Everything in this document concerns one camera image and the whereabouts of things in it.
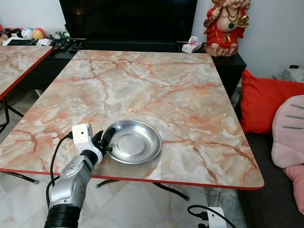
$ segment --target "red cushion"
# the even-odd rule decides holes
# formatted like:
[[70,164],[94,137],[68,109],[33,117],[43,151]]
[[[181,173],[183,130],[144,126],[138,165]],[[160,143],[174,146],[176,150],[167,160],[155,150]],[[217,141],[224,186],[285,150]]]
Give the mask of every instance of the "red cushion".
[[290,97],[303,95],[304,84],[242,74],[241,126],[245,133],[272,134],[278,108]]

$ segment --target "pink cushion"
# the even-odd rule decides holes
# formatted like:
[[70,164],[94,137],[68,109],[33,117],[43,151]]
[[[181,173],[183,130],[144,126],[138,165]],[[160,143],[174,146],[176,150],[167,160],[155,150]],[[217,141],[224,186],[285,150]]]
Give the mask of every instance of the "pink cushion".
[[304,165],[290,166],[284,169],[284,172],[293,181],[294,199],[299,211],[304,215]]
[[304,95],[293,96],[277,110],[272,124],[272,160],[285,169],[304,164]]

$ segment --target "gray sofa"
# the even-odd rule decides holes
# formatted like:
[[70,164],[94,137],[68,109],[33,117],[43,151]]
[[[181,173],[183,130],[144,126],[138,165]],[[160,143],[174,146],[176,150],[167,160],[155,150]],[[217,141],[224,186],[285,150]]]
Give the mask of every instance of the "gray sofa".
[[[240,120],[240,102],[235,111]],[[293,184],[272,162],[273,137],[256,133],[245,135],[265,181],[261,190],[244,191],[253,225],[256,228],[304,228],[304,216],[295,203]]]

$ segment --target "silver metal bowl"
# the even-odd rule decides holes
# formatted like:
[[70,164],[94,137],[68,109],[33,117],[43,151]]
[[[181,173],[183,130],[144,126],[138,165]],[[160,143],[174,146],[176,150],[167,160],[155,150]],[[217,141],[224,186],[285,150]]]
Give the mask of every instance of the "silver metal bowl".
[[104,134],[115,128],[108,155],[123,163],[141,164],[157,157],[162,150],[162,139],[148,124],[138,120],[121,120],[109,126]]

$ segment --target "red table edge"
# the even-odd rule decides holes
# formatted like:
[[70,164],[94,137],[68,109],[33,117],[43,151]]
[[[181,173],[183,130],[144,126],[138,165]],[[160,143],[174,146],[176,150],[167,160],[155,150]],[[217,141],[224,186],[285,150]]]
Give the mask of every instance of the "red table edge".
[[53,48],[51,48],[47,53],[45,53],[36,63],[34,63],[26,72],[24,72],[13,84],[11,84],[4,92],[0,95],[0,100],[5,97],[29,72],[32,71],[43,59],[45,59],[51,52]]
[[[28,171],[28,170],[11,170],[11,169],[0,168],[0,171],[50,175],[49,172],[38,172],[38,171]],[[263,186],[260,187],[242,187],[242,186],[227,186],[227,185],[213,185],[213,184],[198,184],[198,183],[177,182],[177,181],[168,181],[168,180],[162,181],[162,180],[137,179],[137,178],[127,178],[127,177],[107,177],[107,176],[95,176],[95,175],[92,175],[92,178],[119,180],[119,181],[125,180],[125,181],[161,183],[161,184],[189,185],[189,186],[199,186],[199,187],[209,187],[209,188],[236,189],[236,190],[260,190],[265,186],[265,184],[263,184]]]

